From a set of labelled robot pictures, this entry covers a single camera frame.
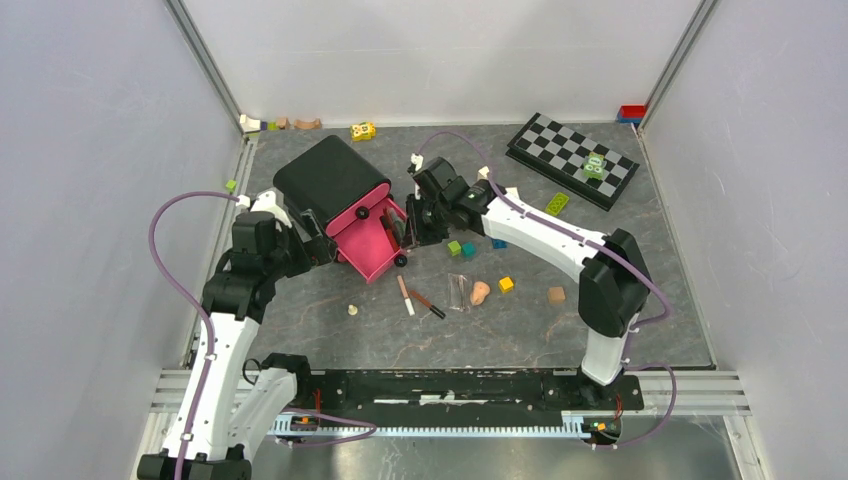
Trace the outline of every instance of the white wall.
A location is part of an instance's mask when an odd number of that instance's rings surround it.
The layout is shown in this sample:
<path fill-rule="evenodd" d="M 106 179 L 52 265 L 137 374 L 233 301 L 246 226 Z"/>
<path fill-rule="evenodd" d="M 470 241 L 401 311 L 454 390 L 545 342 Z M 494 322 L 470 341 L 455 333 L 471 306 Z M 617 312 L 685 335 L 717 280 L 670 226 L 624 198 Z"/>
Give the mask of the white wall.
<path fill-rule="evenodd" d="M 0 90 L 0 478 L 125 479 L 190 325 L 147 225 L 220 188 L 239 136 L 158 0 L 3 2 Z M 222 202 L 163 221 L 192 288 Z"/>
<path fill-rule="evenodd" d="M 245 113 L 325 124 L 611 120 L 698 0 L 185 0 Z"/>
<path fill-rule="evenodd" d="M 848 4 L 721 2 L 647 148 L 777 478 L 846 478 Z"/>

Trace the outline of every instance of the gray marble tabletop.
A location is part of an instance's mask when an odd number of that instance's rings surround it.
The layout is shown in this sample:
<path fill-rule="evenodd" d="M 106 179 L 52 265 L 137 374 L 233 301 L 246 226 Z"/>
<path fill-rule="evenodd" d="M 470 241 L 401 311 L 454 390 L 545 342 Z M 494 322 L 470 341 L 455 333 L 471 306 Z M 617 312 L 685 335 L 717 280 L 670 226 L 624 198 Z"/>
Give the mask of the gray marble tabletop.
<path fill-rule="evenodd" d="M 398 199 L 412 191 L 406 173 L 410 154 L 432 133 L 450 129 L 471 137 L 489 155 L 498 183 L 518 187 L 525 202 L 544 209 L 557 192 L 571 200 L 560 218 L 592 230 L 631 232 L 642 248 L 657 285 L 675 306 L 667 322 L 644 328 L 633 340 L 633 364 L 663 361 L 673 366 L 711 364 L 707 343 L 680 258 L 666 223 L 651 172 L 631 128 L 618 124 L 572 124 L 583 133 L 643 165 L 610 212 L 604 212 L 554 182 L 505 156 L 506 145 L 520 125 L 380 128 L 370 141 L 353 148 L 392 181 Z M 327 135 L 350 142 L 347 129 L 263 132 L 258 141 L 247 190 L 270 188 L 274 173 Z M 441 155 L 457 173 L 474 181 L 483 165 L 462 141 L 442 136 L 424 152 Z M 419 248 L 409 265 L 392 268 L 371 285 L 349 265 L 322 266 L 277 284 L 249 356 L 271 352 L 302 354 L 313 368 L 576 367 L 586 347 L 587 327 L 577 314 L 577 286 L 552 265 L 515 247 L 495 250 L 489 239 L 454 232 L 452 239 L 477 248 L 471 259 L 451 257 L 446 244 Z M 448 309 L 448 274 L 462 274 L 490 285 L 485 303 L 468 313 Z M 420 304 L 410 317 L 396 276 L 447 313 L 439 319 Z M 510 276 L 515 289 L 501 294 L 497 282 Z M 550 287 L 565 288 L 567 300 L 552 306 Z M 358 314 L 348 315 L 348 305 Z M 643 318 L 661 310 L 649 299 Z"/>

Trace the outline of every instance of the transparent plastic object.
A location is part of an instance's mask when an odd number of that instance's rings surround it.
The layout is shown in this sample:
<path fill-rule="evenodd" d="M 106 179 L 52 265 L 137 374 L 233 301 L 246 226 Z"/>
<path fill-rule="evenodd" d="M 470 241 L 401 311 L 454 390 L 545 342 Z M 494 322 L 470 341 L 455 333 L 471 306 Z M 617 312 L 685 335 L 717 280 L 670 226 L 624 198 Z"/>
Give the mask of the transparent plastic object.
<path fill-rule="evenodd" d="M 460 312 L 471 311 L 471 280 L 465 275 L 448 274 L 450 304 L 448 308 Z"/>

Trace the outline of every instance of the yellow cube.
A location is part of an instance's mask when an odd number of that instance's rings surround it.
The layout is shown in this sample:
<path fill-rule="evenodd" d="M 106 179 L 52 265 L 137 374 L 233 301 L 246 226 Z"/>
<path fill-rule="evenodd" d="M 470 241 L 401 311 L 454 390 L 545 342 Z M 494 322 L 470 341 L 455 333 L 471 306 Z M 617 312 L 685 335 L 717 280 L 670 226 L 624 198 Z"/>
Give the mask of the yellow cube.
<path fill-rule="evenodd" d="M 354 142 L 371 140 L 377 134 L 377 128 L 371 122 L 362 122 L 350 126 L 350 138 Z"/>
<path fill-rule="evenodd" d="M 504 277 L 498 281 L 498 286 L 501 287 L 501 293 L 509 293 L 512 291 L 515 284 L 512 283 L 512 279 L 509 277 Z"/>

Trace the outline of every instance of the black wire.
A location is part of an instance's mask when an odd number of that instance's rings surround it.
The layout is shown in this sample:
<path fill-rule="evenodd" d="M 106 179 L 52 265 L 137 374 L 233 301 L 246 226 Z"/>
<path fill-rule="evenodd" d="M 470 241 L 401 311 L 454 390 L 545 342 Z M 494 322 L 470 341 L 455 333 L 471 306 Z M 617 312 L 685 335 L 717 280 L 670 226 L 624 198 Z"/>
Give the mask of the black wire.
<path fill-rule="evenodd" d="M 242 376 L 242 378 L 244 378 L 245 382 L 247 382 L 251 385 L 256 385 L 256 380 L 251 381 L 249 378 L 247 378 L 247 364 L 250 363 L 250 362 L 253 362 L 253 363 L 256 364 L 257 370 L 262 370 L 262 364 L 259 363 L 259 360 L 255 359 L 255 358 L 248 358 L 247 360 L 244 361 L 244 363 L 241 364 L 241 376 Z"/>

